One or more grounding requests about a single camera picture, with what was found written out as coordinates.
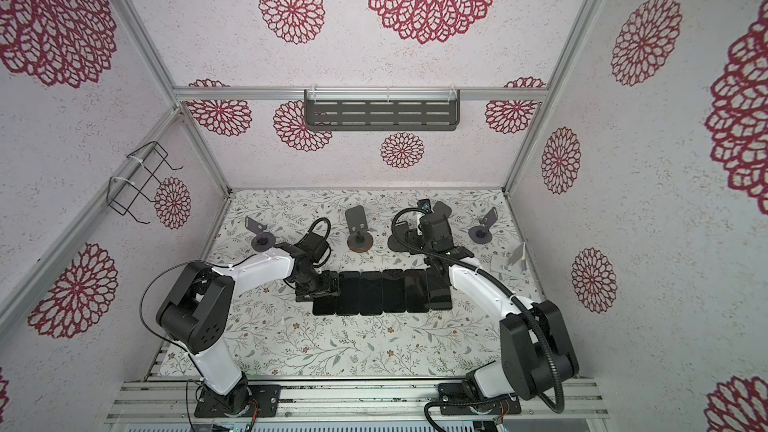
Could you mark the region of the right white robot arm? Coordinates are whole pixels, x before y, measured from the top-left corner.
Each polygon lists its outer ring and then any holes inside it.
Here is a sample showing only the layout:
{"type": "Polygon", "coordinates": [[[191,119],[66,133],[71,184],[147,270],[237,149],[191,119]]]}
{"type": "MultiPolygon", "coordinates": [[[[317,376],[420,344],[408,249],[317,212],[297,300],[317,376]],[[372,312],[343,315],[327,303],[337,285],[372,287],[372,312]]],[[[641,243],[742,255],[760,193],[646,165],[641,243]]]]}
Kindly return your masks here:
{"type": "Polygon", "coordinates": [[[499,357],[466,375],[465,394],[474,401],[538,398],[561,413],[563,382],[579,373],[579,364],[559,308],[519,295],[484,270],[471,251],[454,244],[446,217],[424,213],[413,233],[400,233],[396,225],[391,232],[400,246],[423,255],[451,287],[498,321],[499,357]]]}

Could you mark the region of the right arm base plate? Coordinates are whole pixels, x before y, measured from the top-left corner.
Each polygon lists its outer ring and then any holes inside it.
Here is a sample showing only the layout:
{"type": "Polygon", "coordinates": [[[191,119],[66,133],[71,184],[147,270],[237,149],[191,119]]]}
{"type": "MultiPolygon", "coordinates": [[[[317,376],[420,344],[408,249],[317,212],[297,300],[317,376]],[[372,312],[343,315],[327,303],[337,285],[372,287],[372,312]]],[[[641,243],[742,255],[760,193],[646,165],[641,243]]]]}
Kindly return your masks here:
{"type": "Polygon", "coordinates": [[[522,408],[514,395],[500,396],[491,403],[490,399],[464,382],[442,382],[438,384],[439,409],[442,415],[519,415],[522,408]]]}

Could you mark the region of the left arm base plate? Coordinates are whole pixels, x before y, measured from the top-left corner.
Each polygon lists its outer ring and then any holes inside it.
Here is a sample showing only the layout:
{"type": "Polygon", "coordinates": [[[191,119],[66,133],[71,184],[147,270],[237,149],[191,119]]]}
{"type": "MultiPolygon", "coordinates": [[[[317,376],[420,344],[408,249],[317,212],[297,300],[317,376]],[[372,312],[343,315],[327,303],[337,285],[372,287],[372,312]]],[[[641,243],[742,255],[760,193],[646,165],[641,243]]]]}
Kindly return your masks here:
{"type": "Polygon", "coordinates": [[[276,416],[282,387],[276,384],[238,385],[220,395],[203,386],[193,416],[195,418],[272,418],[276,416]]]}

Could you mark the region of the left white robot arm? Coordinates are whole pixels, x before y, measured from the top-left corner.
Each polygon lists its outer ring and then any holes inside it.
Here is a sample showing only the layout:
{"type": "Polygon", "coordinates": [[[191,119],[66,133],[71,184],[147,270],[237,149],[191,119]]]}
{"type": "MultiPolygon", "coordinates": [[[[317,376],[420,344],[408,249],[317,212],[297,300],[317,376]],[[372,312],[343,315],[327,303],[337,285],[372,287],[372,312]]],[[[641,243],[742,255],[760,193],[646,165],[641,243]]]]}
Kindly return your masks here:
{"type": "Polygon", "coordinates": [[[313,300],[337,291],[318,268],[330,258],[328,240],[307,233],[295,243],[277,243],[236,264],[186,263],[156,313],[156,323],[171,343],[190,356],[208,391],[230,397],[247,379],[223,334],[233,300],[269,282],[286,280],[300,298],[313,300]]]}

